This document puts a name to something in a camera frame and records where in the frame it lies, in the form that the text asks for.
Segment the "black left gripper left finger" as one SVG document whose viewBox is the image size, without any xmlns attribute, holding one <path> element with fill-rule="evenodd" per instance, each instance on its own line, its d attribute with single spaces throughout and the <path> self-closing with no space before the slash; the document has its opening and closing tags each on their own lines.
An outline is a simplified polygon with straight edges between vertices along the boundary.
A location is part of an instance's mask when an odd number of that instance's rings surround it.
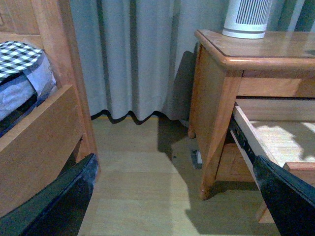
<svg viewBox="0 0 315 236">
<path fill-rule="evenodd" d="M 76 236 L 90 203 L 97 156 L 86 156 L 0 219 L 2 236 Z"/>
</svg>

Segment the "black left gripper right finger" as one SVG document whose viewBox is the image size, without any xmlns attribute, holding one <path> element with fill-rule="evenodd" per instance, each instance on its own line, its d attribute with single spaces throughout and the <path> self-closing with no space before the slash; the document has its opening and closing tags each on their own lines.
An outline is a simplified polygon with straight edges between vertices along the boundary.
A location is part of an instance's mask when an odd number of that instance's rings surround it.
<svg viewBox="0 0 315 236">
<path fill-rule="evenodd" d="M 282 236 L 315 234 L 315 188 L 258 155 L 253 172 L 262 197 Z"/>
</svg>

